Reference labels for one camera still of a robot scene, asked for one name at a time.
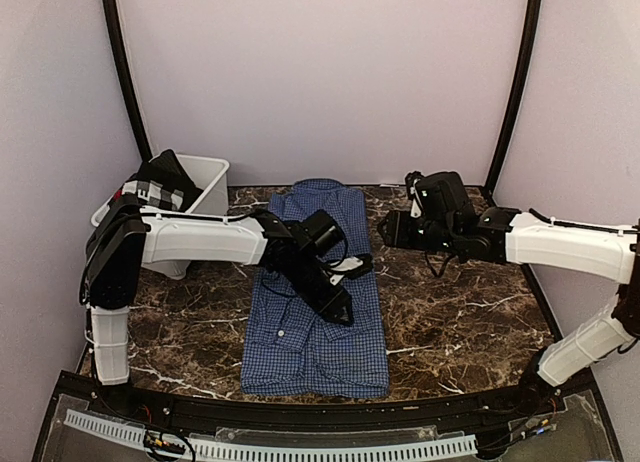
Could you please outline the blue checked long sleeve shirt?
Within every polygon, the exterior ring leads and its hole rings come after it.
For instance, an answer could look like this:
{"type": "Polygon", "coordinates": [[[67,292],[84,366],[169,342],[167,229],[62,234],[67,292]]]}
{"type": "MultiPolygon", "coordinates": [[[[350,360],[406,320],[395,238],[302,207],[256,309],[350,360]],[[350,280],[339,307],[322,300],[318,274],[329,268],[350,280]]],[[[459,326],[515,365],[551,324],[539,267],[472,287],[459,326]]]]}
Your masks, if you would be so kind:
{"type": "MultiPolygon", "coordinates": [[[[325,257],[371,253],[364,194],[332,179],[296,182],[272,195],[269,211],[283,220],[302,221],[319,209],[344,231],[345,242],[325,257]]],[[[345,279],[354,323],[324,321],[282,276],[259,268],[254,275],[241,369],[241,389],[261,396],[325,396],[371,399],[389,392],[385,334],[373,271],[345,279]]]]}

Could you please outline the white plastic bin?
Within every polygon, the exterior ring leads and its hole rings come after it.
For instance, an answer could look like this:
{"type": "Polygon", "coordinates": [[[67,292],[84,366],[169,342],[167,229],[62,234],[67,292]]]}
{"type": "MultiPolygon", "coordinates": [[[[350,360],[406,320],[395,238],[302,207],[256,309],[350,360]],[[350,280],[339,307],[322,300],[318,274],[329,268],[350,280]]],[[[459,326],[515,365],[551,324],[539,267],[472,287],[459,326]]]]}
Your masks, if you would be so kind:
{"type": "MultiPolygon", "coordinates": [[[[176,158],[186,174],[202,193],[190,203],[186,213],[225,215],[229,209],[227,171],[230,164],[225,159],[177,153],[176,158]]],[[[189,260],[167,260],[143,263],[142,267],[180,280],[186,276],[189,260]]]]}

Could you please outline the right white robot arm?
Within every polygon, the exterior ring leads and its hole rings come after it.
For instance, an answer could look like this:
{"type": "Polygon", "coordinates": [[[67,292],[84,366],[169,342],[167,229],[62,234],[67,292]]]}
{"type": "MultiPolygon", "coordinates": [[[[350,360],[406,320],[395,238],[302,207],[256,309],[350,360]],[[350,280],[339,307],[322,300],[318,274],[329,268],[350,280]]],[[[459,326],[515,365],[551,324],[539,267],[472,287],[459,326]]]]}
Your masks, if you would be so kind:
{"type": "Polygon", "coordinates": [[[639,337],[639,229],[545,218],[530,210],[491,207],[480,215],[455,212],[416,216],[390,211],[378,225],[388,247],[443,252],[460,261],[544,265],[583,272],[618,284],[616,295],[571,334],[533,361],[533,377],[516,387],[510,406],[534,414],[549,387],[639,337]]]}

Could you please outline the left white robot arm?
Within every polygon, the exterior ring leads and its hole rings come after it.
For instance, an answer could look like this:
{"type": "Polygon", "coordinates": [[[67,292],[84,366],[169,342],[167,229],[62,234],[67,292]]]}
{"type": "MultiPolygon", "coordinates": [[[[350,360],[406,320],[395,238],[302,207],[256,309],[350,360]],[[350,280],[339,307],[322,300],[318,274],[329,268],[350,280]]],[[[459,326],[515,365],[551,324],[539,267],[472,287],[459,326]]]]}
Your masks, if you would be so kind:
{"type": "Polygon", "coordinates": [[[143,265],[167,261],[222,261],[276,272],[323,320],[350,326],[352,298],[342,287],[359,264],[331,265],[323,256],[346,240],[324,210],[302,221],[284,221],[260,210],[244,216],[216,217],[137,206],[112,208],[90,238],[79,299],[89,311],[87,338],[93,370],[103,385],[101,399],[120,418],[141,409],[140,394],[126,383],[128,314],[143,265]]]}

